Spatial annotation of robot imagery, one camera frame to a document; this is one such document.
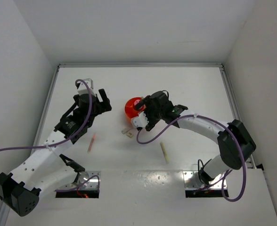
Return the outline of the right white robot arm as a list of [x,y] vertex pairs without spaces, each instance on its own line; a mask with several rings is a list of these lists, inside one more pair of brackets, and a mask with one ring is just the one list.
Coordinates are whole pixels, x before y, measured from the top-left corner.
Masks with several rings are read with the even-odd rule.
[[163,120],[169,126],[188,129],[218,145],[219,155],[210,159],[193,176],[197,187],[209,185],[227,170],[241,169],[242,163],[256,150],[255,142],[241,121],[220,122],[200,116],[184,105],[174,105],[164,91],[136,100],[132,108],[138,115],[131,119],[131,123],[139,131],[151,131]]

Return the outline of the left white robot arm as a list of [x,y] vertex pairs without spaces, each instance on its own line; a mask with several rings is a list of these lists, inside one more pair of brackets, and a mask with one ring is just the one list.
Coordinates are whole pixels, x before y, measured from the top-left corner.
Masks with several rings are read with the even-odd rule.
[[40,175],[55,160],[61,159],[71,168],[72,179],[85,170],[63,153],[87,133],[96,116],[112,110],[105,90],[99,89],[99,94],[101,100],[92,89],[78,91],[73,97],[74,104],[64,113],[44,144],[36,147],[35,152],[10,173],[0,173],[0,200],[17,215],[28,215],[43,193],[56,190],[67,177],[66,169],[45,178]]

